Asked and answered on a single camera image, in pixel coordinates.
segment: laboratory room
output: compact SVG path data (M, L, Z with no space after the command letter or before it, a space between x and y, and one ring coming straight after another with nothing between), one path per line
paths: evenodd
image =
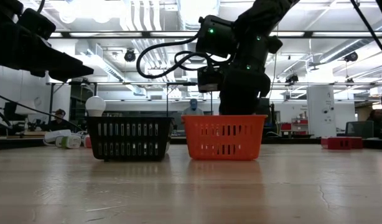
M382 0L0 0L18 223L382 223Z

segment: orange basket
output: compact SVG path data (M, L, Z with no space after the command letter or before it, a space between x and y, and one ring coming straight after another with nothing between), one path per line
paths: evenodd
M183 116L190 157L247 161L257 159L266 117Z

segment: white light bulb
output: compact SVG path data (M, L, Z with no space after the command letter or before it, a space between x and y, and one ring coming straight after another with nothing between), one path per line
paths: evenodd
M86 110L89 113L89 116L102 116L105 107L105 101L99 96L90 97L86 101Z

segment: table surface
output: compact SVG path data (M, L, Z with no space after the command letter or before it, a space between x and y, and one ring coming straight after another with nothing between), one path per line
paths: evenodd
M382 223L382 151L266 145L257 161L0 151L0 223Z

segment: person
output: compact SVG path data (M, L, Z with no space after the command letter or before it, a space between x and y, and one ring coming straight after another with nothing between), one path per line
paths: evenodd
M64 110L58 109L55 112L55 116L58 116L59 118L56 118L55 120L49 123L49 129L51 131L59 131L59 130L66 130L66 129L71 130L71 127L69 126L69 124L63 121L65 115L66 113Z
M204 113L200 108L198 108L197 99L191 99L190 100L190 106L188 108L186 108L185 110L183 110L183 113L181 115L182 116L183 115L200 115L200 116L203 116Z
M367 121L373 121L373 136L380 137L382 132L382 110L372 110Z

